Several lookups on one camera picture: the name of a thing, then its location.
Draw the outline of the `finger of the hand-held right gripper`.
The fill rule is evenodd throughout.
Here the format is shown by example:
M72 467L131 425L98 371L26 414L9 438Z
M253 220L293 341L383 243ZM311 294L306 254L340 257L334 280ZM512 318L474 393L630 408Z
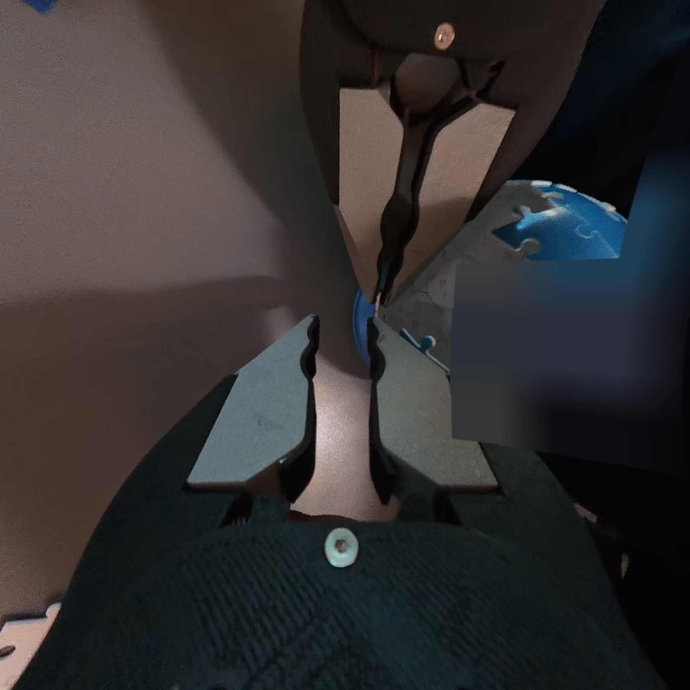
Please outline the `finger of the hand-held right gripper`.
M478 103L436 135L419 190L418 228L387 303L393 303L455 238L505 139L515 109Z
M334 210L359 288L372 304L379 281L380 224L395 189L403 125L378 90L342 88L339 99Z

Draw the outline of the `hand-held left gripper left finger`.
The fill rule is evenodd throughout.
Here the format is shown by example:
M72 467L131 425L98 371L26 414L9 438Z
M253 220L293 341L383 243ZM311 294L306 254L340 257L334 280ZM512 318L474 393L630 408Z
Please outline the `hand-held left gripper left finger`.
M308 315L236 374L188 478L189 488L276 493L294 503L315 470L315 355Z

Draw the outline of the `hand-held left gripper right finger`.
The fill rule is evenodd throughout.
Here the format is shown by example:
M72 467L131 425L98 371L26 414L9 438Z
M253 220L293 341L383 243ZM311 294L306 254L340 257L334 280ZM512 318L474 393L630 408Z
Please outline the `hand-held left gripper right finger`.
M452 436L448 372L379 317L368 320L367 343L369 469L380 502L498 493L479 443Z

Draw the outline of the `blue puzzle ball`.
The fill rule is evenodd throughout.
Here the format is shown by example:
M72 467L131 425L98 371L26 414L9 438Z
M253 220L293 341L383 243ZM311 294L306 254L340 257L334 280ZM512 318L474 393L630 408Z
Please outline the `blue puzzle ball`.
M615 259L625 230L614 206L572 187L508 181L377 316L448 375L457 266Z

